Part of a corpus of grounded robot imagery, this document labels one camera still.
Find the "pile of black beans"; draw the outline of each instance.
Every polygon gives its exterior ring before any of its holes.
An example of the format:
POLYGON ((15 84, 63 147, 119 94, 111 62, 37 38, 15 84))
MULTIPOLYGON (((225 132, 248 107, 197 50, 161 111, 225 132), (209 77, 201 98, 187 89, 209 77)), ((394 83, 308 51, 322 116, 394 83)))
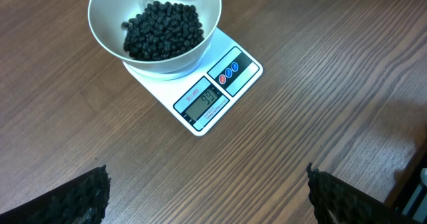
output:
POLYGON ((138 61, 161 61, 182 55, 203 41, 195 7, 155 1, 129 22, 123 48, 138 61))

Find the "scale control panel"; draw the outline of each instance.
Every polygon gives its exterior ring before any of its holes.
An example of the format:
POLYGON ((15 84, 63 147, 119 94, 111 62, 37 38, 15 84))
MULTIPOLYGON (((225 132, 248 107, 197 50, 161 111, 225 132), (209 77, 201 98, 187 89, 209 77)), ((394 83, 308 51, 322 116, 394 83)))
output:
POLYGON ((216 85, 203 76, 173 108, 197 132, 201 131, 227 104, 237 101, 236 95, 259 71, 253 59, 233 47, 206 73, 216 85))

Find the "bowl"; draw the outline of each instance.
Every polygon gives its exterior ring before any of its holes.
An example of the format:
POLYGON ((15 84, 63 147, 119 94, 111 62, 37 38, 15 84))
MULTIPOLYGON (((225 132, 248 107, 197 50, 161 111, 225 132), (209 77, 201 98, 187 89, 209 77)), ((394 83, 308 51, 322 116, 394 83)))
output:
POLYGON ((220 21, 221 11, 221 0, 90 0, 87 14, 92 34, 104 49, 138 69, 154 73, 169 73, 198 63, 209 47, 212 34, 220 21), (203 25, 205 40, 187 53, 171 59, 163 61, 132 59, 123 50, 127 31, 121 27, 121 23, 134 18, 138 13, 143 13, 147 4, 154 1, 195 5, 199 21, 203 25))

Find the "wooden table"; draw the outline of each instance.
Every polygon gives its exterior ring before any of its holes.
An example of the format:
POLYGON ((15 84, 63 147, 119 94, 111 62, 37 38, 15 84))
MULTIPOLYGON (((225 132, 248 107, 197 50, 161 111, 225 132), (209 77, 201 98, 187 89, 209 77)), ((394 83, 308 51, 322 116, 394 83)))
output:
POLYGON ((315 223, 309 162, 384 201, 427 120, 427 0, 223 0, 264 75, 194 137, 87 23, 0 0, 0 212, 103 164, 104 223, 315 223))

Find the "white scale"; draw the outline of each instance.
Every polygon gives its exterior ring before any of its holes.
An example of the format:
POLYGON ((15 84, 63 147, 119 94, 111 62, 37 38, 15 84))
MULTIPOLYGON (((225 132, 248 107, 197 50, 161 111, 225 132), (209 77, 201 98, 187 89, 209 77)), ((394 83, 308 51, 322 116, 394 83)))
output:
POLYGON ((205 135, 260 78, 262 66, 216 29, 199 63, 173 73, 126 69, 194 135, 205 135))

